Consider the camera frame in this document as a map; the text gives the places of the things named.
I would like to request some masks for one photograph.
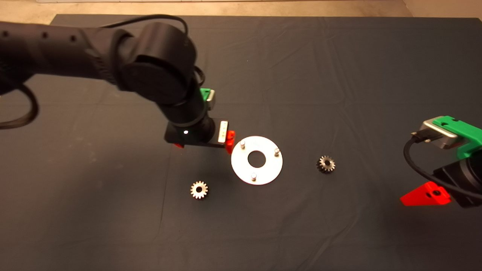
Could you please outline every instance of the gear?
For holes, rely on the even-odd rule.
[[[316,167],[323,173],[330,173],[335,170],[335,161],[330,156],[323,155],[316,163]]]
[[[193,198],[202,200],[208,194],[208,186],[204,182],[195,182],[191,186],[191,195]]]

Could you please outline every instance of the dark fabric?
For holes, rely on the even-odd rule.
[[[481,269],[481,208],[399,200],[425,182],[402,157],[422,121],[482,127],[480,20],[186,20],[216,90],[211,116],[238,140],[273,140],[279,177],[250,186],[224,151],[165,143],[166,120],[136,94],[35,76],[40,116],[0,131],[0,270]],[[0,99],[4,120],[26,109],[20,94]],[[336,161],[331,175],[316,169],[322,155]],[[428,170],[455,160],[427,144],[413,155]],[[202,202],[189,194],[199,180]]]

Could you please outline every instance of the green bracket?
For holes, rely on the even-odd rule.
[[[207,101],[207,99],[209,97],[209,93],[211,93],[210,88],[201,88],[201,95],[202,95],[202,99],[204,101]]]
[[[482,148],[482,129],[454,119],[451,116],[435,119],[433,124],[468,140],[467,143],[458,147],[458,159],[468,158],[472,153]]]

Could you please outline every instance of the metal plate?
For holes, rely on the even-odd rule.
[[[264,154],[266,162],[262,167],[253,167],[249,164],[248,156],[253,151]],[[231,166],[234,173],[245,183],[264,185],[276,179],[280,174],[283,167],[283,156],[273,141],[254,135],[242,139],[234,146],[231,154]]]

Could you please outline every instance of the cable connector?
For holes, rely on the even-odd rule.
[[[430,143],[434,140],[440,139],[443,137],[442,133],[439,133],[433,129],[426,128],[412,133],[412,136],[416,138],[415,143],[425,142]]]

